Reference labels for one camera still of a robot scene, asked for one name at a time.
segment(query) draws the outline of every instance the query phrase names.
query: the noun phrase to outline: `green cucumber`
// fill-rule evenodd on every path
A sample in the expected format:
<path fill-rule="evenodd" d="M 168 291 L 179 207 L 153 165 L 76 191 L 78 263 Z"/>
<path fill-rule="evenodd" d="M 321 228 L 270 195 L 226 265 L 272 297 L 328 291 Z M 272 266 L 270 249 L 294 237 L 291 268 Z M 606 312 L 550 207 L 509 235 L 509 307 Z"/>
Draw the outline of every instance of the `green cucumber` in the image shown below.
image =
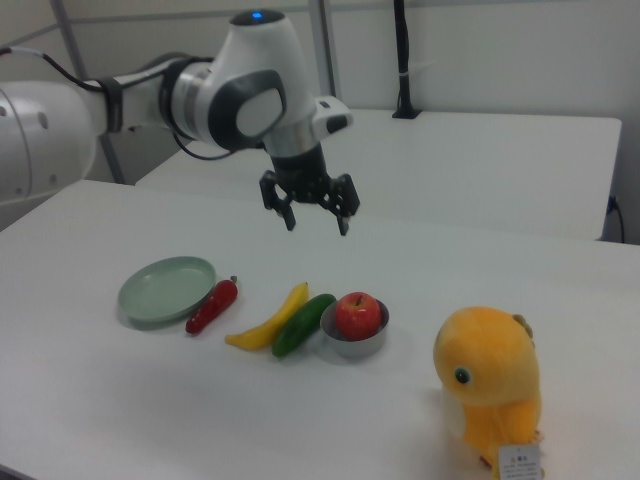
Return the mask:
<path fill-rule="evenodd" d="M 320 328 L 320 317 L 326 308 L 336 301 L 330 293 L 313 297 L 285 323 L 271 346 L 271 353 L 282 358 L 302 345 Z"/>

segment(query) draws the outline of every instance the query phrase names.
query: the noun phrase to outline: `plush toy tag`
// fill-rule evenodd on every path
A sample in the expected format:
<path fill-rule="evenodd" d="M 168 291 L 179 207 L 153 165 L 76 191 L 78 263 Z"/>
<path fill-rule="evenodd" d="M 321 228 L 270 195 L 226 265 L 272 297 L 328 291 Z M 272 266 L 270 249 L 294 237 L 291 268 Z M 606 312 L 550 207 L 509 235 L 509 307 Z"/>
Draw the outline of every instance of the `plush toy tag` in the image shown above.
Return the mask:
<path fill-rule="evenodd" d="M 498 451 L 500 480 L 542 480 L 540 447 L 507 445 Z"/>

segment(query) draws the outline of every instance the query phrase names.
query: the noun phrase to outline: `red chili pepper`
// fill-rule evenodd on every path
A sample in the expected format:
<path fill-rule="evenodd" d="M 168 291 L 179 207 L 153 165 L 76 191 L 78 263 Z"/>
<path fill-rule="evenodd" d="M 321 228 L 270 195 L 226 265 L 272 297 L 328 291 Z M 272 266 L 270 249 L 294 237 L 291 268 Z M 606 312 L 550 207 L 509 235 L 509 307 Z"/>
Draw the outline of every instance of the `red chili pepper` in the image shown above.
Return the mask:
<path fill-rule="evenodd" d="M 214 318 L 224 312 L 229 305 L 238 297 L 238 287 L 236 285 L 236 277 L 231 277 L 231 280 L 222 280 L 213 287 L 209 297 L 205 300 L 198 311 L 187 320 L 186 330 L 187 333 L 196 335 L 204 327 L 209 325 Z"/>

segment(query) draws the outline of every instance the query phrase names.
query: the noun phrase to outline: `plush toy eye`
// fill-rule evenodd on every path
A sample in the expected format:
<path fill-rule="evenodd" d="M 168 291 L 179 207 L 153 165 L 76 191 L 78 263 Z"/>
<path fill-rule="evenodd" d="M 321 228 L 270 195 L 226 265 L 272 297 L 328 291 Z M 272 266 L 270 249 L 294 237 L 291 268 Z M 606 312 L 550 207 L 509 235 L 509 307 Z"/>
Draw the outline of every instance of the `plush toy eye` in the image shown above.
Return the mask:
<path fill-rule="evenodd" d="M 471 381 L 471 374 L 466 368 L 458 367 L 455 369 L 453 374 L 455 375 L 456 380 L 463 385 Z"/>

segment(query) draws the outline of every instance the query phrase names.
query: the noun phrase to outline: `yellow plush toy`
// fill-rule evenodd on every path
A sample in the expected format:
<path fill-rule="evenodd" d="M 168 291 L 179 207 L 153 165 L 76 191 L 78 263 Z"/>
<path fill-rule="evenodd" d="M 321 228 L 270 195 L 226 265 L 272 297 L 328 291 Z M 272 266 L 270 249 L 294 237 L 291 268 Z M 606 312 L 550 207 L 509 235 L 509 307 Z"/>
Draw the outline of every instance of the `yellow plush toy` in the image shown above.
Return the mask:
<path fill-rule="evenodd" d="M 489 307 L 453 313 L 435 341 L 444 415 L 499 478 L 498 449 L 539 441 L 542 401 L 533 333 L 520 315 Z"/>

